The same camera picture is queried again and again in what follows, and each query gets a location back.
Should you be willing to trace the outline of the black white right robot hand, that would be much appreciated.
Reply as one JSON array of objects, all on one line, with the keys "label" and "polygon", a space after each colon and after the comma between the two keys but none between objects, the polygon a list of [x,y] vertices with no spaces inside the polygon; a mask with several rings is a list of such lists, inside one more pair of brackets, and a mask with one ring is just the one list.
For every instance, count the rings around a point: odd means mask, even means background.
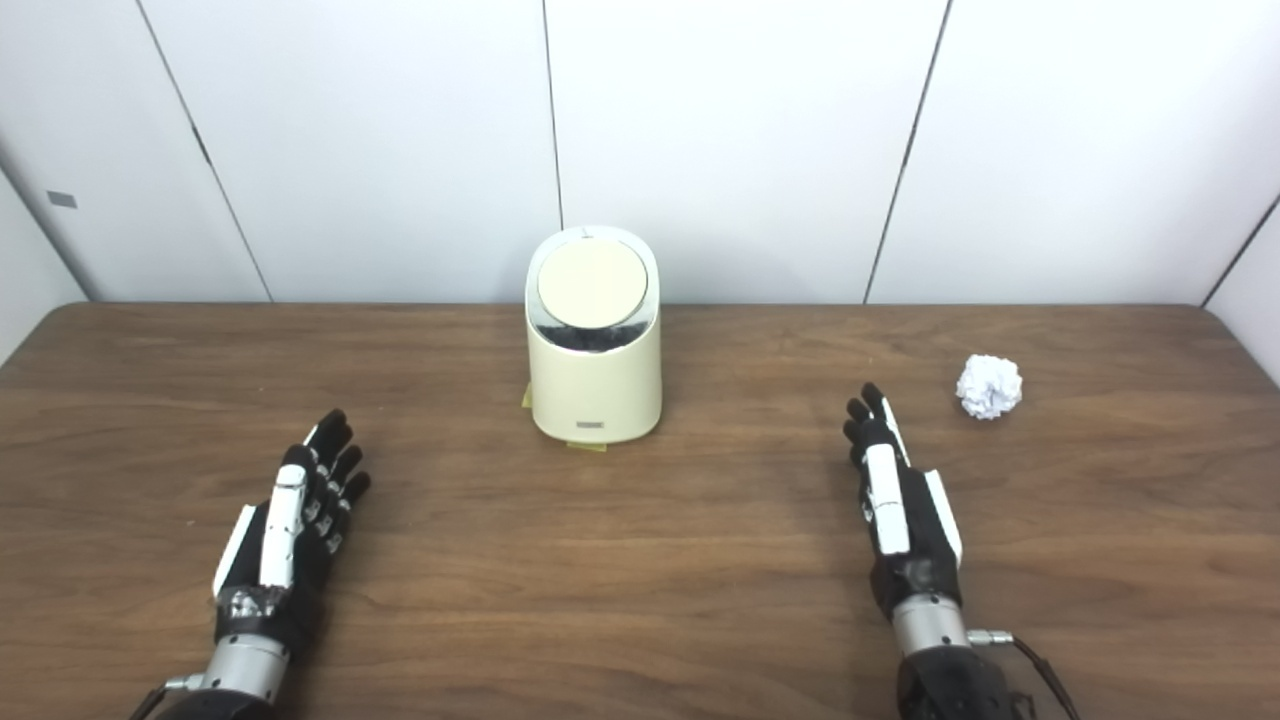
[{"label": "black white right robot hand", "polygon": [[937,470],[910,460],[893,409],[874,383],[847,402],[844,434],[859,474],[859,503],[869,527],[869,583],[886,618],[915,596],[963,603],[963,538]]}]

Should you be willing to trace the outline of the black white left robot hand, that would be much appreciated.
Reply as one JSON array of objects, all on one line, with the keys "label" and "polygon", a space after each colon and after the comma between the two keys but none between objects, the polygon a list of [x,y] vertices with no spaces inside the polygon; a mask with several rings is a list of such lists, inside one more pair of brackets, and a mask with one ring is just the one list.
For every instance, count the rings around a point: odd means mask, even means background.
[{"label": "black white left robot hand", "polygon": [[292,657],[323,629],[324,591],[371,487],[346,413],[333,409],[292,445],[268,500],[242,507],[212,579],[215,642],[261,635]]}]

